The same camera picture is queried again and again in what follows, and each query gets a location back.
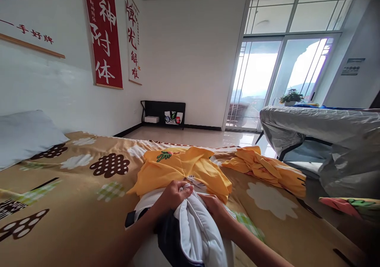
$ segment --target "wall sign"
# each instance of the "wall sign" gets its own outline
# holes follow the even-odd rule
[[[0,9],[1,39],[65,58],[58,53],[60,41],[52,0],[0,0]]]
[[[115,0],[86,0],[96,85],[123,89]]]
[[[125,11],[127,15],[129,81],[138,85],[142,85],[140,80],[141,66],[139,64],[139,9],[133,0],[125,0]]]
[[[358,75],[360,68],[363,66],[365,58],[348,59],[341,75]]]

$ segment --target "tile floor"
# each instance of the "tile floor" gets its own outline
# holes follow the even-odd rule
[[[171,129],[144,126],[124,137],[141,140],[157,140],[173,144],[189,144],[194,146],[219,148],[224,146],[254,146],[259,135],[259,133],[247,132],[221,132],[201,129],[182,130],[180,128]],[[262,137],[257,145],[260,146],[262,155],[276,157],[276,152],[268,144],[265,137]]]

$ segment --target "glass door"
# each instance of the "glass door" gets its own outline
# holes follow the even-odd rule
[[[306,103],[312,102],[318,78],[339,37],[340,34],[286,36],[285,50],[266,105],[283,106],[279,98],[289,89],[303,94]]]
[[[257,131],[283,37],[244,38],[226,129]]]

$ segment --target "yellow shirt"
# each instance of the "yellow shirt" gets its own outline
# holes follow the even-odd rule
[[[261,155],[260,147],[238,148],[237,157],[222,164],[244,174],[252,175],[273,186],[284,188],[296,197],[306,196],[306,176],[285,163]]]
[[[146,162],[137,174],[137,182],[128,193],[142,196],[169,185],[172,180],[191,179],[199,188],[206,187],[209,194],[227,203],[232,184],[209,158],[212,151],[190,147],[169,148],[170,151],[147,151]]]

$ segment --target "white box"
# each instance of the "white box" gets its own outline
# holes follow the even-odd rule
[[[159,120],[160,120],[159,117],[151,117],[151,116],[147,116],[147,117],[144,118],[144,121],[145,121],[146,123],[158,123]]]

